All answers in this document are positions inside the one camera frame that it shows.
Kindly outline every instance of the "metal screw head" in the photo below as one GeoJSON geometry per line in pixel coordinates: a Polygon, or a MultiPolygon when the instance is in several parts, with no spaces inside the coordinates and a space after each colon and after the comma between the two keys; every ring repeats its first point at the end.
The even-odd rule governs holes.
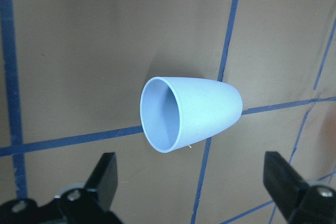
{"type": "Polygon", "coordinates": [[[70,201],[75,201],[75,200],[77,200],[77,199],[79,199],[80,198],[80,191],[78,190],[78,189],[76,189],[76,190],[73,190],[72,192],[70,192],[69,194],[68,194],[68,200],[70,200],[70,201]]]}
{"type": "Polygon", "coordinates": [[[12,212],[17,214],[18,212],[21,212],[22,210],[25,210],[26,207],[27,207],[27,203],[24,200],[20,200],[18,203],[16,203],[12,207],[12,212]]]}
{"type": "Polygon", "coordinates": [[[330,198],[333,196],[333,193],[331,190],[329,190],[328,188],[326,187],[318,187],[317,188],[317,191],[319,192],[319,194],[322,196],[322,197],[325,197],[325,198],[330,198]]]}

